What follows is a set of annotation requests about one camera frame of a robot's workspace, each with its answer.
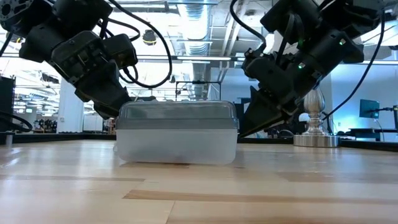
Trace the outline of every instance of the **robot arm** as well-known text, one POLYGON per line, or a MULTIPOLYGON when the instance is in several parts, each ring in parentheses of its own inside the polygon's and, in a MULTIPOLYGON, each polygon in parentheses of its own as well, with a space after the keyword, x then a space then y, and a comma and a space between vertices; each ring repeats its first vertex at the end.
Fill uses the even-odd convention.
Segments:
POLYGON ((353 39, 375 29, 382 18, 379 0, 280 0, 262 19, 269 31, 284 37, 279 52, 263 54, 264 46, 245 53, 246 76, 259 81, 251 87, 251 104, 241 124, 241 137, 286 122, 304 96, 339 63, 363 62, 363 46, 353 39), (283 54, 286 43, 296 54, 283 54))
POLYGON ((112 7, 104 0, 2 0, 0 23, 26 39, 19 56, 46 61, 75 88, 84 102, 92 100, 104 118, 117 117, 130 101, 119 83, 119 69, 137 63, 136 51, 126 34, 102 39, 92 30, 106 21, 112 7))
MULTIPOLYGON (((1 26, 26 39, 19 56, 46 61, 76 88, 84 102, 92 100, 103 117, 117 117, 130 101, 119 83, 119 70, 137 63, 126 34, 102 39, 92 32, 107 21, 112 7, 105 0, 0 1, 1 26)), ((241 136, 288 121, 302 98, 341 61, 362 62, 363 49, 352 40, 377 27, 381 0, 280 0, 262 19, 284 43, 298 42, 296 54, 263 54, 265 45, 248 50, 243 69, 259 80, 251 87, 252 102, 241 124, 241 136)))

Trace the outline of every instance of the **wood grain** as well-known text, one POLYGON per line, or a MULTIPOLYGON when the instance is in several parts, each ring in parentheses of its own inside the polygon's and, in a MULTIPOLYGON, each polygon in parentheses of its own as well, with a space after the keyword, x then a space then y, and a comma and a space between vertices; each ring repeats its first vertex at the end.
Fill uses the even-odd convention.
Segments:
POLYGON ((398 223, 392 152, 243 144, 201 166, 124 162, 113 146, 0 147, 0 223, 398 223))
POLYGON ((156 192, 150 190, 131 190, 126 199, 171 200, 190 202, 247 202, 247 203, 350 203, 398 205, 398 200, 363 199, 363 198, 326 198, 326 197, 283 197, 265 195, 222 195, 222 194, 188 194, 177 192, 156 192))

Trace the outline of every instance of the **silver metal post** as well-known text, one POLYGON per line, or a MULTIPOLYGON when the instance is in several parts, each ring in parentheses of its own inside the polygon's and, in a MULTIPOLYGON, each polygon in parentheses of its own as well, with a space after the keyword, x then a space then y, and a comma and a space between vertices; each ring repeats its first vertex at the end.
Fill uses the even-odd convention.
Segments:
POLYGON ((310 116, 308 129, 294 136, 294 145, 303 147, 338 147, 338 136, 331 136, 323 130, 321 112, 325 109, 325 99, 319 88, 311 90, 304 98, 305 111, 310 116))
POLYGON ((14 135, 13 134, 8 134, 6 136, 6 147, 7 149, 12 149, 12 139, 14 135))

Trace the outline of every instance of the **cable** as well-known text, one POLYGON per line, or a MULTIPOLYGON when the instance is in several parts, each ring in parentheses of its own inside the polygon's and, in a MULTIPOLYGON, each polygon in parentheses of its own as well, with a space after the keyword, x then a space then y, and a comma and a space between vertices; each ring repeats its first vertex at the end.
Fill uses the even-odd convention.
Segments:
POLYGON ((18 116, 15 116, 13 114, 3 112, 3 111, 0 111, 0 121, 3 123, 6 123, 11 129, 18 130, 21 132, 29 132, 33 129, 33 126, 27 120, 20 118, 18 116), (26 125, 27 128, 21 127, 19 124, 15 124, 12 121, 10 121, 10 119, 6 119, 4 117, 14 118, 14 119, 24 123, 24 125, 26 125))
POLYGON ((381 133, 383 134, 383 141, 385 142, 385 141, 386 141, 386 137, 384 136, 384 131, 383 131, 383 128, 381 127, 381 124, 380 124, 379 120, 378 120, 378 119, 375 119, 374 122, 376 122, 377 124, 379 124, 380 131, 381 131, 381 133))
POLYGON ((126 13, 130 17, 138 20, 139 22, 141 22, 141 23, 147 25, 149 28, 151 28, 159 36, 159 39, 162 41, 162 43, 164 45, 164 48, 166 50, 166 53, 167 53, 167 58, 168 58, 168 61, 169 61, 169 73, 167 74, 167 76, 160 83, 155 84, 155 85, 146 85, 146 84, 143 84, 143 83, 141 83, 141 82, 139 82, 139 81, 137 81, 135 79, 132 79, 132 81, 134 81, 137 85, 139 85, 141 87, 144 87, 144 88, 157 88, 157 87, 163 85, 165 82, 167 82, 170 79, 170 77, 172 76, 172 73, 173 73, 172 56, 171 56, 171 53, 170 53, 170 50, 169 50, 169 46, 167 45, 166 40, 164 39, 163 35, 152 24, 150 24, 149 22, 147 22, 147 21, 141 19, 140 17, 134 15, 130 11, 126 10, 120 4, 118 4, 115 0, 109 0, 109 2, 114 4, 120 11, 126 13))
POLYGON ((246 25, 244 22, 242 22, 242 20, 236 15, 236 13, 234 12, 234 5, 238 0, 232 0, 231 4, 229 5, 229 13, 231 13, 232 18, 234 18, 234 20, 241 25, 241 27, 245 28, 247 31, 249 31, 250 33, 252 33, 253 35, 255 35, 256 37, 258 37, 262 43, 266 45, 266 38, 261 35, 259 32, 255 31, 253 28, 249 27, 248 25, 246 25))
POLYGON ((99 32, 99 37, 104 39, 106 33, 106 27, 108 26, 108 19, 102 21, 101 31, 99 32))
POLYGON ((372 67, 372 64, 374 62, 374 60, 376 59, 377 53, 379 52, 381 43, 383 41, 383 37, 384 37, 384 28, 386 26, 386 17, 384 14, 384 10, 382 10, 382 16, 381 16, 381 33, 380 33, 380 38, 379 38, 379 42, 377 43, 376 49, 373 53, 372 59, 369 62, 369 65, 366 67, 365 72, 362 75, 362 78, 360 79, 360 81, 358 82, 358 84, 356 85, 356 87, 354 88, 353 92, 347 97, 347 99, 345 99, 345 101, 343 101, 342 103, 340 103, 340 105, 338 105, 333 111, 331 111, 328 115, 326 115, 323 120, 326 120, 328 117, 330 117, 334 112, 336 112, 337 110, 339 110, 344 104, 346 104, 349 99, 351 99, 351 97, 354 96, 354 94, 356 93, 356 91, 358 90, 358 88, 361 86, 363 80, 365 80, 366 75, 368 75, 369 70, 372 67))
POLYGON ((294 137, 293 132, 291 132, 291 131, 289 131, 289 130, 286 130, 286 129, 280 130, 280 131, 279 131, 279 134, 280 134, 280 133, 283 133, 283 132, 290 134, 291 137, 294 137))
POLYGON ((338 133, 338 129, 337 129, 337 126, 336 126, 336 124, 335 124, 335 120, 332 119, 331 122, 333 123, 333 128, 336 129, 336 130, 333 130, 333 135, 335 135, 335 133, 338 133))
POLYGON ((1 56, 4 54, 4 52, 6 51, 6 49, 7 49, 8 45, 9 45, 9 43, 10 43, 10 41, 11 41, 13 35, 14 35, 14 34, 13 34, 12 32, 10 32, 10 34, 9 34, 8 37, 6 38, 6 41, 4 41, 4 43, 3 43, 2 47, 1 47, 1 50, 0 50, 0 57, 1 57, 1 56))
MULTIPOLYGON (((99 26, 100 28, 102 28, 102 22, 97 22, 97 26, 99 26)), ((114 37, 114 34, 113 34, 111 31, 109 31, 108 29, 106 29, 106 33, 107 33, 108 35, 110 35, 111 37, 114 37)))
MULTIPOLYGON (((286 27, 285 34, 284 34, 285 37, 288 37, 292 34, 293 27, 294 27, 294 15, 290 13, 289 21, 287 23, 287 27, 286 27)), ((286 45, 287 45, 287 39, 285 37, 282 39, 282 43, 280 44, 279 51, 276 56, 276 60, 275 60, 276 65, 280 64, 280 60, 283 56, 283 53, 284 53, 286 45)))
MULTIPOLYGON (((321 112, 323 115, 327 115, 328 113, 326 113, 326 112, 324 112, 324 111, 322 111, 321 112)), ((329 132, 329 134, 332 134, 333 135, 333 131, 331 130, 331 126, 330 126, 330 119, 328 118, 327 119, 327 130, 328 130, 328 132, 329 132)))
POLYGON ((130 24, 127 24, 127 23, 124 23, 124 22, 120 22, 120 21, 117 21, 117 20, 114 20, 114 19, 111 19, 111 18, 108 18, 108 21, 110 21, 110 22, 112 22, 114 24, 121 25, 121 26, 130 28, 130 29, 136 31, 138 34, 135 35, 134 37, 131 37, 130 41, 135 41, 141 36, 141 33, 139 32, 139 29, 137 29, 136 27, 134 27, 134 26, 132 26, 130 24))
POLYGON ((134 84, 137 80, 138 80, 138 71, 135 65, 132 66, 134 69, 134 73, 136 74, 136 78, 133 78, 130 74, 130 71, 128 70, 128 68, 123 68, 124 73, 127 75, 127 77, 129 77, 129 80, 127 80, 127 78, 124 78, 121 74, 120 74, 120 78, 125 81, 128 84, 134 84))

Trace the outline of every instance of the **translucent plastic box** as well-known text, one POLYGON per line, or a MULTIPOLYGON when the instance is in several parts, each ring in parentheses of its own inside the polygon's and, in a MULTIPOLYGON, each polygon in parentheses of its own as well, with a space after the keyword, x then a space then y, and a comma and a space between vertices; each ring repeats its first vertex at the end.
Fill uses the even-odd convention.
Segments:
POLYGON ((125 161, 228 164, 236 154, 238 119, 227 101, 126 103, 116 129, 125 161))

